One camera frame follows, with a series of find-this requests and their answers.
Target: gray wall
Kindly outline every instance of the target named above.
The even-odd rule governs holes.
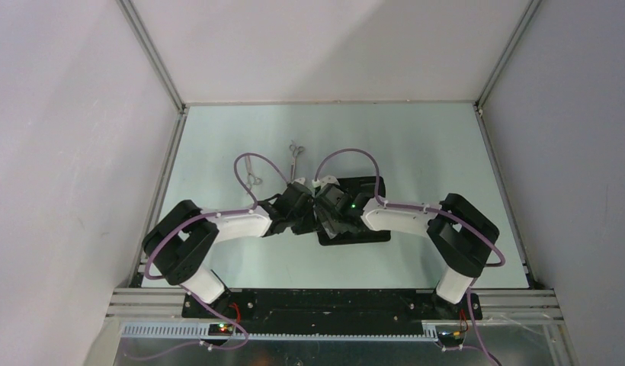
[[[0,365],[84,361],[175,118],[116,1],[0,1]]]
[[[625,364],[625,0],[546,1],[484,107],[582,364]]]
[[[186,102],[473,101],[528,0],[137,0]]]

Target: red wire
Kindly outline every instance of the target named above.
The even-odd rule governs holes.
[[[239,310],[239,306],[236,305],[236,303],[231,303],[229,305],[229,307],[233,308],[234,310],[236,310],[236,322],[240,323],[241,322],[241,310]]]
[[[465,311],[463,309],[460,310],[459,318],[461,318],[461,323],[460,323],[461,328],[463,328],[463,321],[465,322],[466,328],[464,332],[467,332],[468,330],[470,330],[470,325],[467,322],[467,316],[465,315]]]

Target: purple wire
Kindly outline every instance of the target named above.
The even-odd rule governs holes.
[[[389,206],[396,207],[396,206],[402,206],[402,205],[401,204],[389,204]],[[486,267],[501,267],[502,265],[505,264],[505,256],[503,255],[503,253],[501,253],[501,250],[499,250],[488,238],[486,238],[483,234],[481,234],[481,232],[479,232],[477,229],[474,229],[471,225],[465,222],[465,220],[460,219],[459,217],[455,216],[451,212],[439,210],[434,207],[427,207],[427,211],[433,212],[435,214],[439,214],[441,216],[445,216],[446,218],[450,220],[456,221],[462,227],[467,229],[467,231],[474,234],[477,238],[479,238],[482,242],[484,242],[490,249],[492,249],[492,251],[498,256],[498,263],[491,263],[491,264],[486,265]]]
[[[441,341],[434,343],[434,345],[440,349],[444,347]],[[464,345],[463,349],[475,349],[477,351],[485,353],[481,348],[475,347],[473,345]],[[460,347],[445,347],[445,351],[462,351],[463,349],[461,349]],[[492,358],[492,361],[494,361],[498,366],[502,366],[501,362],[492,353],[488,353],[488,355]]]
[[[263,159],[268,164],[270,164],[270,166],[272,166],[272,168],[274,168],[274,170],[277,171],[277,173],[279,173],[279,175],[281,176],[281,179],[283,179],[286,182],[286,184],[290,183],[290,181],[288,180],[288,178],[286,178],[283,172],[281,172],[281,170],[270,159],[266,158],[265,156],[261,154],[257,154],[256,152],[244,152],[243,154],[239,155],[236,158],[236,160],[234,160],[234,175],[236,176],[236,180],[239,181],[243,189],[245,189],[245,191],[248,192],[248,194],[254,201],[254,203],[252,204],[252,210],[254,210],[258,206],[258,200],[256,199],[256,196],[254,196],[254,194],[252,193],[252,190],[250,189],[250,187],[245,185],[245,183],[241,179],[241,176],[239,175],[239,169],[238,169],[239,161],[245,158],[246,156],[256,156],[259,159]]]
[[[470,319],[472,320],[472,328],[474,329],[474,333],[476,334],[476,338],[479,340],[479,344],[481,345],[480,351],[483,352],[483,354],[486,356],[486,358],[490,362],[492,362],[492,363],[496,362],[496,364],[498,364],[500,366],[501,362],[499,362],[496,359],[496,357],[494,357],[492,355],[492,353],[490,353],[490,351],[488,351],[488,349],[486,347],[486,344],[483,342],[483,338],[481,338],[481,333],[479,332],[479,327],[476,325],[476,321],[474,320],[474,309],[472,308],[472,285],[470,285],[467,288],[465,294],[467,296],[467,309],[470,312]]]
[[[352,147],[349,147],[347,149],[341,149],[341,150],[337,150],[334,153],[332,153],[329,156],[326,156],[322,162],[319,164],[319,166],[317,167],[317,172],[315,173],[315,180],[319,180],[319,174],[322,172],[322,167],[324,166],[324,164],[326,164],[327,161],[329,161],[330,159],[334,158],[336,155],[339,155],[341,153],[348,153],[348,152],[353,152],[353,153],[360,153],[364,156],[366,156],[367,158],[369,158],[369,160],[373,163],[373,167],[375,168],[375,199],[377,201],[378,204],[382,204],[384,205],[384,202],[382,201],[382,198],[378,195],[378,191],[380,188],[380,167],[378,166],[377,162],[375,161],[375,158],[369,154],[368,152],[362,150],[362,149],[355,149]]]
[[[131,355],[128,355],[128,354],[127,354],[127,351],[124,351],[124,356],[125,356],[125,357],[127,357],[127,358],[130,358],[131,360],[134,360],[134,361],[148,361],[148,360],[152,360],[152,359],[154,359],[154,358],[160,358],[160,357],[162,357],[162,356],[164,356],[164,355],[167,355],[167,354],[169,354],[169,353],[171,353],[171,352],[175,351],[176,349],[180,349],[180,348],[183,348],[183,347],[187,347],[187,346],[189,346],[189,345],[199,345],[199,344],[200,344],[200,341],[189,341],[189,342],[184,342],[184,343],[181,343],[181,344],[179,344],[179,345],[175,345],[175,346],[173,346],[173,347],[171,347],[171,348],[169,348],[169,349],[166,349],[166,350],[164,350],[164,351],[162,351],[162,352],[160,352],[160,353],[156,353],[155,355],[150,355],[150,356],[142,356],[142,357],[138,357],[138,356],[131,356]]]

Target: purple cable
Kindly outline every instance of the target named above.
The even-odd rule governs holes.
[[[277,171],[277,173],[279,173],[279,175],[281,176],[281,179],[283,179],[286,182],[286,184],[290,183],[290,181],[288,180],[288,178],[286,178],[283,172],[281,172],[281,170],[270,159],[266,158],[265,156],[261,154],[257,154],[256,152],[244,152],[243,154],[239,155],[236,158],[236,160],[234,160],[234,175],[236,176],[236,180],[239,181],[243,189],[245,189],[245,191],[248,192],[248,194],[254,201],[254,203],[252,204],[252,210],[254,210],[258,206],[258,200],[256,199],[256,196],[254,196],[254,194],[252,193],[252,190],[247,185],[245,185],[245,183],[241,179],[241,176],[239,175],[238,166],[237,166],[239,164],[239,161],[245,158],[246,156],[256,156],[259,159],[263,159],[268,164],[270,164],[270,166],[272,166],[272,168],[274,168],[274,170]]]
[[[465,294],[467,296],[467,309],[470,312],[470,319],[472,320],[472,328],[474,329],[474,333],[476,334],[476,338],[479,340],[479,344],[481,345],[480,351],[483,352],[483,354],[486,356],[486,358],[490,362],[492,362],[492,363],[496,362],[496,364],[501,366],[501,362],[499,362],[496,359],[496,357],[494,357],[492,355],[492,353],[490,353],[490,351],[488,351],[488,349],[486,348],[486,344],[483,342],[483,338],[481,338],[481,333],[479,333],[479,327],[476,325],[476,321],[474,320],[474,309],[472,308],[472,285],[470,285],[467,288],[467,291],[465,292]]]
[[[384,202],[382,201],[382,198],[378,195],[378,191],[380,188],[380,167],[378,166],[377,162],[375,161],[375,158],[369,154],[368,152],[362,150],[362,149],[355,149],[352,147],[349,147],[347,149],[341,149],[341,150],[337,150],[334,153],[332,153],[329,156],[326,156],[322,162],[319,164],[319,167],[317,167],[317,172],[315,173],[315,180],[319,180],[319,174],[322,172],[322,167],[324,166],[324,164],[326,164],[327,161],[329,161],[330,159],[334,158],[336,155],[339,155],[341,153],[348,153],[348,152],[353,152],[353,153],[360,153],[364,156],[366,156],[367,158],[369,158],[369,160],[373,163],[373,167],[375,168],[375,176],[376,176],[376,180],[375,180],[375,199],[377,201],[378,204],[382,204],[384,205]]]
[[[436,347],[442,349],[444,346],[441,343],[441,341],[438,341],[438,343],[434,343],[434,345],[436,345]],[[483,353],[485,353],[481,348],[479,347],[475,347],[473,345],[464,345],[463,348],[461,349],[461,347],[445,347],[445,351],[462,351],[464,349],[475,349],[477,351],[481,351]],[[492,358],[492,361],[494,361],[498,366],[502,366],[501,362],[491,353],[488,353],[488,355]]]
[[[133,361],[148,361],[148,360],[152,360],[152,359],[154,359],[154,358],[160,358],[160,357],[162,357],[162,356],[164,356],[164,355],[167,355],[167,354],[169,354],[169,353],[171,353],[171,352],[175,351],[176,349],[180,349],[180,348],[183,348],[183,347],[187,347],[187,346],[189,346],[189,345],[199,345],[199,344],[200,344],[200,341],[189,341],[189,342],[184,342],[184,343],[181,343],[181,344],[179,344],[179,345],[175,345],[175,346],[173,346],[173,347],[171,347],[171,348],[169,348],[169,349],[166,349],[166,350],[164,350],[164,351],[162,351],[162,352],[160,352],[160,353],[156,353],[155,355],[150,355],[150,356],[141,356],[141,357],[128,355],[128,354],[127,354],[127,351],[125,350],[125,351],[124,351],[124,356],[125,356],[126,358],[130,358],[130,359],[131,359],[131,360],[133,360]]]

